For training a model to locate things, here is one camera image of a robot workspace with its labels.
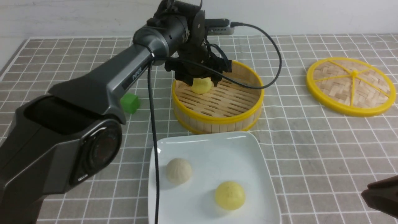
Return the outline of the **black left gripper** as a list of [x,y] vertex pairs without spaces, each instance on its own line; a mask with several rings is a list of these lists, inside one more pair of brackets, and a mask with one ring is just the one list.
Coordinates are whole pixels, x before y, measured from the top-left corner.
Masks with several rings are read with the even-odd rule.
[[205,27],[205,11],[199,10],[189,20],[189,38],[177,50],[177,60],[166,61],[166,71],[174,71],[175,79],[182,81],[188,86],[193,86],[194,78],[209,77],[214,87],[222,81],[222,77],[195,66],[190,62],[198,63],[219,73],[232,72],[232,60],[228,59],[221,48],[216,44],[210,44],[207,40],[208,34]]

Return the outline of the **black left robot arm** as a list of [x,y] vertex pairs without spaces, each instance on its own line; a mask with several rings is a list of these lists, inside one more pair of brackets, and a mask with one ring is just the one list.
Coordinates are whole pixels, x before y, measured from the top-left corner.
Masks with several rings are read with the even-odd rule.
[[1,223],[36,223],[45,197],[64,194],[108,166],[126,123],[120,100],[154,65],[189,85],[231,71],[206,46],[231,35],[228,19],[206,19],[201,5],[163,0],[132,44],[88,74],[53,85],[20,106],[1,145]]

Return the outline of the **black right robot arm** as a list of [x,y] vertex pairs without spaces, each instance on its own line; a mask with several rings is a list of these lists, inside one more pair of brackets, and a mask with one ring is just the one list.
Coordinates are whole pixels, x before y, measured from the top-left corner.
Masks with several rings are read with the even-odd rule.
[[398,218],[398,176],[368,184],[361,196],[368,207]]

